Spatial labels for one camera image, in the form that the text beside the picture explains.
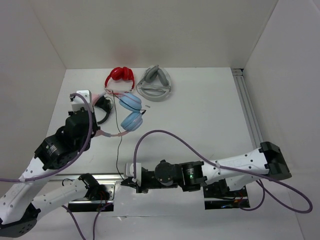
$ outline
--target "wall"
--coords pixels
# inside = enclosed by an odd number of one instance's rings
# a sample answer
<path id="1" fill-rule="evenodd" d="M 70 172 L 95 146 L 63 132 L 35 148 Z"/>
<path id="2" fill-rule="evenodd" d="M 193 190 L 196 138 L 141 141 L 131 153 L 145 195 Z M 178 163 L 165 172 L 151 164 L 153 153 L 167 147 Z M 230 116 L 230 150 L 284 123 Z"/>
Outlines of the wall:
<path id="1" fill-rule="evenodd" d="M 306 240 L 316 239 L 320 220 L 320 12 L 315 2 L 279 0 L 244 69 L 264 140 L 281 146 L 293 165 L 292 185 L 315 204 L 311 214 L 297 214 Z M 303 208 L 303 200 L 290 195 L 295 207 Z"/>
<path id="2" fill-rule="evenodd" d="M 243 68 L 277 0 L 30 0 L 67 69 Z"/>
<path id="3" fill-rule="evenodd" d="M 66 68 L 27 0 L 0 1 L 0 32 L 0 176 L 17 178 L 46 137 Z"/>

